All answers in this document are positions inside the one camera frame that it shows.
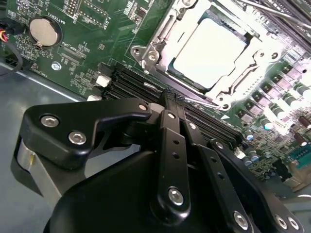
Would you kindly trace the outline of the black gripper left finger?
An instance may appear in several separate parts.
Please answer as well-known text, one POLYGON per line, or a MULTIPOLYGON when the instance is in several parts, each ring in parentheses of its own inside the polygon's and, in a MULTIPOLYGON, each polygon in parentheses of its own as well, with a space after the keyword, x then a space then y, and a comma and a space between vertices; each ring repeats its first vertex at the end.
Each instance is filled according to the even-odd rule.
POLYGON ((24 113, 16 162, 53 218, 150 213, 183 220, 191 209, 184 104, 164 91, 137 98, 37 105, 24 113))

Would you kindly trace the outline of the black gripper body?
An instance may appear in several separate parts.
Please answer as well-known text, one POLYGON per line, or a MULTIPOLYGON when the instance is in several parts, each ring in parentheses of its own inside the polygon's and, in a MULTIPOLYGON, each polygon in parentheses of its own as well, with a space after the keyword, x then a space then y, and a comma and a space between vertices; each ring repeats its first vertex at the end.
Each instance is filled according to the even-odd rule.
POLYGON ((183 131, 160 130, 157 151, 137 152, 72 187, 51 233, 221 233, 220 208, 183 131))

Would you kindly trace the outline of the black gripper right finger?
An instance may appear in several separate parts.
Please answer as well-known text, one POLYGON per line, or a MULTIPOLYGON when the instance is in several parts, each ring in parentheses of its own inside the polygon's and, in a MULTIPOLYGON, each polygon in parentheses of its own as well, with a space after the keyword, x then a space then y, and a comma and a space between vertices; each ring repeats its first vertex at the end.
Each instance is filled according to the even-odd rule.
POLYGON ((205 116, 176 96, 176 110, 220 208, 220 232, 302 233, 299 220, 237 158, 238 132, 205 116))

